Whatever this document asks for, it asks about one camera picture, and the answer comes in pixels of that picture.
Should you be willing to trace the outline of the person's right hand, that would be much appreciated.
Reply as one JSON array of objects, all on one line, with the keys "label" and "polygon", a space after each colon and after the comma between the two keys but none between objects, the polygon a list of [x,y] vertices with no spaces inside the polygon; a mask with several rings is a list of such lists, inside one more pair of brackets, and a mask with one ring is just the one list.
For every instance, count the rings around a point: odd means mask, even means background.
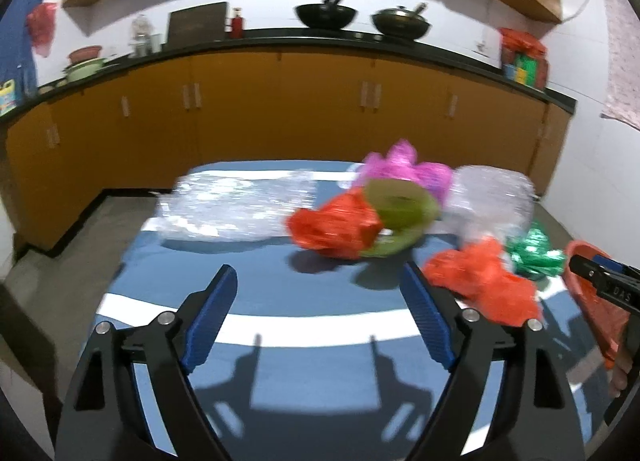
[{"label": "person's right hand", "polygon": [[631,369],[632,361],[629,356],[620,351],[615,359],[610,381],[610,393],[613,398],[617,398],[628,384],[628,373]]}]

